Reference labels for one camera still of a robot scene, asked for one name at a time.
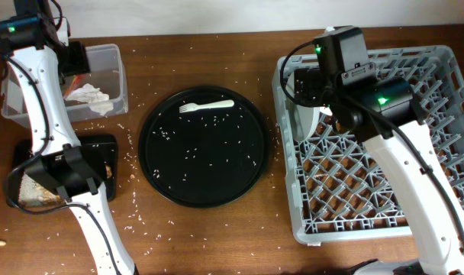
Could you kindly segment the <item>red snack wrapper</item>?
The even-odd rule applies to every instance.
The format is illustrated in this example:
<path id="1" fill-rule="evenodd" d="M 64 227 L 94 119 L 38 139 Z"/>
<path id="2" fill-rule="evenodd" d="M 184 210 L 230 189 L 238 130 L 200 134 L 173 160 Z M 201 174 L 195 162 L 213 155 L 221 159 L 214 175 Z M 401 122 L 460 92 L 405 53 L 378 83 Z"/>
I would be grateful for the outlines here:
<path id="1" fill-rule="evenodd" d="M 78 89 L 81 81 L 83 81 L 84 78 L 85 78 L 84 75 L 76 75 L 73 78 L 73 80 L 72 80 L 71 84 L 69 85 L 69 87 L 63 93 L 63 96 L 67 97 L 73 90 Z"/>

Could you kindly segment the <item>grey plate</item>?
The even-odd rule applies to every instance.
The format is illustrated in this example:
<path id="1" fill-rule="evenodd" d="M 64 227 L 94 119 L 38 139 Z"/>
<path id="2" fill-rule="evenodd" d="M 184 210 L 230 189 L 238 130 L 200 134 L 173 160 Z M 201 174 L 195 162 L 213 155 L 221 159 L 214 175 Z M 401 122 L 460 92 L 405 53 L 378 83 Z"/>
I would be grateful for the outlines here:
<path id="1" fill-rule="evenodd" d="M 289 111 L 293 139 L 302 142 L 310 138 L 319 123 L 320 108 L 296 105 L 291 100 L 287 101 L 286 108 Z"/>

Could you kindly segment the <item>white tissue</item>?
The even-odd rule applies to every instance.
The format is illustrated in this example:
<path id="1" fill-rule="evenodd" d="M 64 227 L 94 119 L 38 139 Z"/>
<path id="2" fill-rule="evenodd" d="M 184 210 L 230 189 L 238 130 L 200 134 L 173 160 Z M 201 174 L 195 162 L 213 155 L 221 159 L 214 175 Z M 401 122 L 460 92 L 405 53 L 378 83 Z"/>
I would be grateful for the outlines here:
<path id="1" fill-rule="evenodd" d="M 105 116 L 109 111 L 114 109 L 108 94 L 103 93 L 100 88 L 95 88 L 91 84 L 85 84 L 83 87 L 71 91 L 68 95 L 64 96 L 66 101 L 77 101 L 81 103 L 88 103 L 89 108 L 93 112 Z"/>

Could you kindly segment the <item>white plastic fork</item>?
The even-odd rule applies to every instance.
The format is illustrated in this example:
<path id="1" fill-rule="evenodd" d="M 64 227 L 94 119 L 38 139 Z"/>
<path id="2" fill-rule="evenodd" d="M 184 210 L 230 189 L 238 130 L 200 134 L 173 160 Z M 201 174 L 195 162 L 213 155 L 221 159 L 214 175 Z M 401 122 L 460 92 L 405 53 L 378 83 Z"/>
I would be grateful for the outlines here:
<path id="1" fill-rule="evenodd" d="M 179 108 L 180 113 L 186 112 L 196 112 L 203 109 L 214 109 L 214 108 L 231 108 L 235 104 L 234 100 L 228 99 L 219 102 L 212 102 L 207 104 L 196 104 L 196 103 L 188 103 Z"/>

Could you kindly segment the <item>rice and peanut waste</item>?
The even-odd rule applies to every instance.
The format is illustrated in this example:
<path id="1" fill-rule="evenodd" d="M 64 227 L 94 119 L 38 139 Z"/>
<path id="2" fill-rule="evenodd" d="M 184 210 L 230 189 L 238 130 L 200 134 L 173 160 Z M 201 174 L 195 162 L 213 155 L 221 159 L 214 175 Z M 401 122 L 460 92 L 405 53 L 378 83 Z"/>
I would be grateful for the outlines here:
<path id="1" fill-rule="evenodd" d="M 106 164 L 107 179 L 105 181 L 107 199 L 114 199 L 114 174 L 113 169 Z M 27 207 L 62 205 L 64 200 L 59 195 L 54 195 L 39 183 L 31 179 L 26 173 L 23 173 L 19 189 L 18 202 Z"/>

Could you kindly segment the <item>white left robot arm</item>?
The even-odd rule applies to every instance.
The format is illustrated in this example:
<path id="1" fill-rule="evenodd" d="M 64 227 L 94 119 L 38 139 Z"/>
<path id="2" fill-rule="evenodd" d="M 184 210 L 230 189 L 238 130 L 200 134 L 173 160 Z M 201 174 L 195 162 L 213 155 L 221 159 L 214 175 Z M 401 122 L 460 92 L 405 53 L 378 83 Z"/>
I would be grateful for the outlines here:
<path id="1" fill-rule="evenodd" d="M 14 176 L 27 174 L 70 209 L 79 223 L 100 274 L 138 272 L 111 216 L 106 191 L 107 169 L 98 150 L 83 147 L 73 130 L 60 83 L 67 76 L 88 73 L 86 50 L 62 33 L 52 2 L 16 1 L 15 16 L 0 21 L 0 55 L 21 87 L 32 134 L 32 155 L 6 177 L 7 203 L 28 210 L 10 195 Z"/>

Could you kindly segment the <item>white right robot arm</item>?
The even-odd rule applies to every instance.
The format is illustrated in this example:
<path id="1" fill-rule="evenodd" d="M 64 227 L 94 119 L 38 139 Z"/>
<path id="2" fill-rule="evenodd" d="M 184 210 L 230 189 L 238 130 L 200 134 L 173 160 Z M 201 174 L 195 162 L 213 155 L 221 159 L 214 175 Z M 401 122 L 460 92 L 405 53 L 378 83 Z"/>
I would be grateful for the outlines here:
<path id="1" fill-rule="evenodd" d="M 464 274 L 464 211 L 430 139 L 424 110 L 407 80 L 379 80 L 363 32 L 347 26 L 316 36 L 317 75 L 295 70 L 285 95 L 327 107 L 382 169 L 416 241 L 425 274 Z"/>

